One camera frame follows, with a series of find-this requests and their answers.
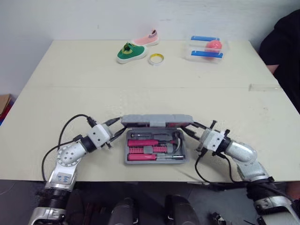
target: shoe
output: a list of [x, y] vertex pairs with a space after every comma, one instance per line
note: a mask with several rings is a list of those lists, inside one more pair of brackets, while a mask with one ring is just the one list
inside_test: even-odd
[[158, 33], [156, 30], [153, 30], [149, 35], [144, 36], [143, 38], [136, 39], [131, 41], [134, 45], [143, 45], [143, 46], [152, 46], [159, 43]]
[[120, 64], [128, 63], [132, 60], [139, 60], [147, 55], [147, 47], [136, 46], [132, 43], [126, 43], [119, 51], [117, 61]]

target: tool case lid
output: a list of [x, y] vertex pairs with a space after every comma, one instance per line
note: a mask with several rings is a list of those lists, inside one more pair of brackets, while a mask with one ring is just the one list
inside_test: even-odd
[[180, 128], [186, 127], [194, 122], [193, 117], [184, 114], [131, 114], [124, 115], [121, 123], [128, 128]]

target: blue strip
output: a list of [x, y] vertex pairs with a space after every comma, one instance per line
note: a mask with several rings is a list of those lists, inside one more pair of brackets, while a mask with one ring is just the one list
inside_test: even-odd
[[220, 39], [218, 37], [192, 36], [191, 40], [194, 40], [194, 41], [213, 41], [213, 40], [217, 40], [217, 41], [219, 41]]
[[192, 51], [191, 55], [213, 57], [213, 58], [222, 58], [223, 57], [223, 53], [218, 53], [218, 52]]

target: white wall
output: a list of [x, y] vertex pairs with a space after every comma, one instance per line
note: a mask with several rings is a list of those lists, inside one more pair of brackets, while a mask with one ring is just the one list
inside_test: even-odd
[[18, 95], [52, 39], [132, 39], [158, 29], [247, 39], [257, 49], [299, 0], [0, 0], [0, 94]]

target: table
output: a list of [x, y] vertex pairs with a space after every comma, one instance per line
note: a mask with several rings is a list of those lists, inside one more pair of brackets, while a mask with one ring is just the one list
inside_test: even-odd
[[[300, 180], [300, 116], [248, 41], [230, 42], [220, 64], [187, 61], [185, 42], [161, 41], [149, 47], [165, 56], [158, 67], [147, 58], [118, 64], [124, 43], [53, 41], [0, 127], [0, 179], [41, 180], [41, 160], [63, 124], [85, 113], [98, 122], [124, 114], [188, 114], [205, 125], [218, 120], [215, 128], [230, 129], [230, 138], [256, 149], [276, 180]], [[63, 141], [88, 130], [84, 119], [76, 119]], [[201, 181], [194, 170], [198, 143], [191, 138], [183, 165], [125, 165], [124, 141], [123, 135], [113, 149], [86, 156], [78, 180]], [[47, 159], [47, 176], [55, 158], [53, 152]], [[211, 181], [230, 181], [221, 158], [207, 154], [199, 169]]]

